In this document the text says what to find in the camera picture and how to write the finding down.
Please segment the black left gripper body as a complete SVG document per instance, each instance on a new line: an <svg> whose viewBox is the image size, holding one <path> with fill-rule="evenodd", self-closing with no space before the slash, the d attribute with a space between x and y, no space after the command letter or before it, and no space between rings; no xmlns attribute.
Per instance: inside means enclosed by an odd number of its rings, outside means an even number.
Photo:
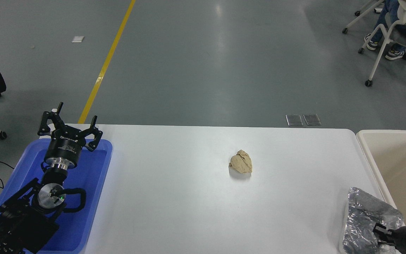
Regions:
<svg viewBox="0 0 406 254"><path fill-rule="evenodd" d="M54 159L62 158L71 164L77 164L82 147L86 143L84 138L76 137L79 132L79 129L54 130L51 133L51 141L44 156L44 161L47 164L52 164Z"/></svg>

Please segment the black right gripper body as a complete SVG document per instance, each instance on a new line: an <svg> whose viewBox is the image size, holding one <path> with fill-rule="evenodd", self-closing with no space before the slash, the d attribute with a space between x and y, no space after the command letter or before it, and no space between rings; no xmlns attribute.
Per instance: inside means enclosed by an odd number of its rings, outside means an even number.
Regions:
<svg viewBox="0 0 406 254"><path fill-rule="evenodd" d="M406 253L406 226L394 231L394 245L397 251Z"/></svg>

